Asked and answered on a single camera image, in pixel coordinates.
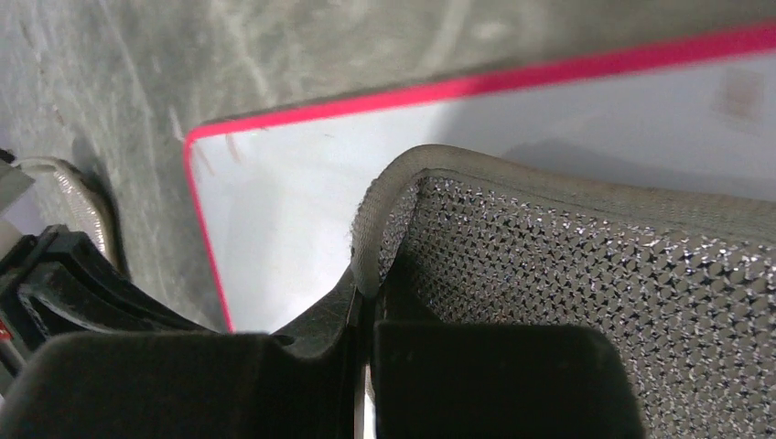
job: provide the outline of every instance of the black padding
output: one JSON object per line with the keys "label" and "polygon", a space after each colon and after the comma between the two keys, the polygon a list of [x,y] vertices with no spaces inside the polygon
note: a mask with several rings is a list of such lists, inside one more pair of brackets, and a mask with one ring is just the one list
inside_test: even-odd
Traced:
{"label": "black padding", "polygon": [[620,357],[583,327],[381,322],[381,438],[643,437]]}
{"label": "black padding", "polygon": [[321,375],[271,336],[67,335],[12,386],[0,437],[309,437]]}

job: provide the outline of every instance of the pink trim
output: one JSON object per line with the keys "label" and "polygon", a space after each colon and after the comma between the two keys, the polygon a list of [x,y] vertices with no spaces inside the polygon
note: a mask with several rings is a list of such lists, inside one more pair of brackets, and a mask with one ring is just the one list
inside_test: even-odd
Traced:
{"label": "pink trim", "polygon": [[757,54],[774,50],[775,48],[776,22],[770,21],[753,27],[692,37],[681,41],[657,43],[639,48],[598,54],[592,57],[495,71],[194,128],[187,136],[183,148],[184,167],[187,171],[187,180],[189,181],[194,209],[197,211],[199,226],[202,228],[205,246],[210,259],[210,268],[213,271],[216,288],[221,298],[221,306],[226,317],[227,327],[231,332],[234,331],[234,325],[221,285],[221,277],[210,245],[210,237],[205,226],[202,206],[199,202],[197,185],[194,181],[193,168],[191,166],[192,146],[199,139],[213,135],[332,118],[358,112],[373,112],[387,108],[438,102],[498,91],[528,89],[541,85],[704,63],[717,59]]}

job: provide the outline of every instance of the white panel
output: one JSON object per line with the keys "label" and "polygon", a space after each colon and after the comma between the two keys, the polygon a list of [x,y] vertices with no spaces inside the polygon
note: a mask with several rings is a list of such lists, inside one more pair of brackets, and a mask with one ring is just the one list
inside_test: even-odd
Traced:
{"label": "white panel", "polygon": [[415,145],[776,200],[774,80],[763,55],[199,139],[197,191],[232,322],[272,331],[329,291],[364,191]]}

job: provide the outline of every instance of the white board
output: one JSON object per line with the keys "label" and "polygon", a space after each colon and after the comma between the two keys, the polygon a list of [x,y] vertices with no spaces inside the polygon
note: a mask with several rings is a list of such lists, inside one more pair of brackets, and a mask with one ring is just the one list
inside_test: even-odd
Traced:
{"label": "white board", "polygon": [[195,129],[186,166],[230,329],[274,331],[328,292],[367,186],[429,143],[776,200],[776,25]]}

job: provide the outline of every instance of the perforated mesh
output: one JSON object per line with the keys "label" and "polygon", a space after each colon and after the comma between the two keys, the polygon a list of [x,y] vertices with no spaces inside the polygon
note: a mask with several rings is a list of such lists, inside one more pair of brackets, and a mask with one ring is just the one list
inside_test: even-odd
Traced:
{"label": "perforated mesh", "polygon": [[553,209],[425,177],[399,198],[381,279],[447,322],[577,324],[618,347],[653,437],[776,434],[776,251]]}

